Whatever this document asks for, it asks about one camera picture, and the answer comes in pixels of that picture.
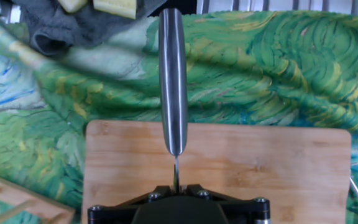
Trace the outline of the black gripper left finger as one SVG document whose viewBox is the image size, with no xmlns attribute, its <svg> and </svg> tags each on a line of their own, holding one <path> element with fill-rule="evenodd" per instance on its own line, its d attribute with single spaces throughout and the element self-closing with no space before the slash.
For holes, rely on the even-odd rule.
<svg viewBox="0 0 358 224">
<path fill-rule="evenodd" d="M 165 185 L 116 206 L 93 205 L 88 209 L 88 223 L 176 223 L 177 196 L 177 185 Z"/>
</svg>

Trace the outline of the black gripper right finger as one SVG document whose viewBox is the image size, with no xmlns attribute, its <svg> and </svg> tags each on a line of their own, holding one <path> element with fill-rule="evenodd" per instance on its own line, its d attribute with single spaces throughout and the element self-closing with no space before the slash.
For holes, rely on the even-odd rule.
<svg viewBox="0 0 358 224">
<path fill-rule="evenodd" d="M 203 188 L 200 184 L 180 187 L 183 223 L 270 223 L 270 200 L 242 200 Z"/>
</svg>

